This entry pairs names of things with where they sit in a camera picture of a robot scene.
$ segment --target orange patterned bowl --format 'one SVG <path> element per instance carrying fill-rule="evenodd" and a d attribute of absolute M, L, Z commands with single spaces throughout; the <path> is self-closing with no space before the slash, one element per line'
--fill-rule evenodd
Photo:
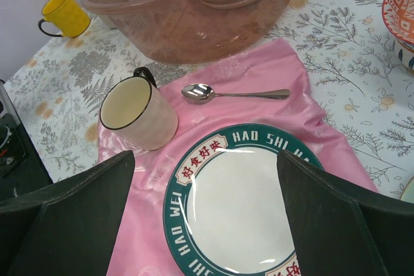
<path fill-rule="evenodd" d="M 384 0 L 382 19 L 395 37 L 414 48 L 414 0 Z"/>

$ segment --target transparent tub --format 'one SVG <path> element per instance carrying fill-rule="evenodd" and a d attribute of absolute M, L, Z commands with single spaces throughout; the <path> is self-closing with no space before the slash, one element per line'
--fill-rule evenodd
<path fill-rule="evenodd" d="M 203 63 L 248 48 L 274 26 L 289 0 L 82 0 L 105 14 L 147 57 Z"/>

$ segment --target black handle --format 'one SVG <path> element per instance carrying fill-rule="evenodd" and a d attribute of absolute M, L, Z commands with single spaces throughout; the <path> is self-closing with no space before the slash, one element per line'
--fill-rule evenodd
<path fill-rule="evenodd" d="M 38 23 L 38 27 L 39 27 L 39 29 L 40 29 L 40 31 L 42 32 L 42 33 L 44 33 L 45 35 L 48 35 L 48 36 L 50 36 L 50 37 L 63 37 L 62 35 L 54 35 L 54 34 L 49 34 L 48 32 L 45 32 L 43 29 L 42 29 L 42 27 L 41 27 L 41 25 L 44 23 L 44 22 L 46 22 L 44 19 L 41 19 L 40 21 L 39 21 L 39 23 Z"/>
<path fill-rule="evenodd" d="M 155 82 L 154 76 L 147 67 L 139 67 L 135 69 L 134 77 L 146 78 L 149 82 L 151 82 L 152 85 L 157 87 L 157 83 Z"/>

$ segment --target pink cloth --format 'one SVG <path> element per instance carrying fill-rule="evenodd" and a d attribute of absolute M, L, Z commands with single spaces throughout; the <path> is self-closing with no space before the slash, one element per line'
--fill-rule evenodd
<path fill-rule="evenodd" d="M 289 89 L 285 101 L 256 98 L 216 98 L 206 105 L 187 103 L 180 90 L 190 83 L 207 83 L 217 92 L 258 92 Z M 307 72 L 283 40 L 222 59 L 160 88 L 179 116 L 172 141 L 152 152 L 135 151 L 135 174 L 107 274 L 114 276 L 183 275 L 171 256 L 162 223 L 163 199 L 180 158 L 198 140 L 222 127 L 261 123 L 283 129 L 305 143 L 324 169 L 376 191 L 345 137 L 323 123 L 323 109 L 311 98 Z M 99 161 L 128 144 L 100 126 Z"/>

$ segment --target yellow mug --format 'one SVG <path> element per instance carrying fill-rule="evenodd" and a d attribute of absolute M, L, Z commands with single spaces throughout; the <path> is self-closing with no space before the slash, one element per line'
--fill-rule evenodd
<path fill-rule="evenodd" d="M 91 24 L 91 19 L 75 0 L 49 0 L 41 13 L 45 18 L 39 21 L 38 27 L 42 33 L 51 37 L 75 38 Z M 41 27 L 44 22 L 55 24 L 63 34 L 54 35 L 44 31 Z"/>

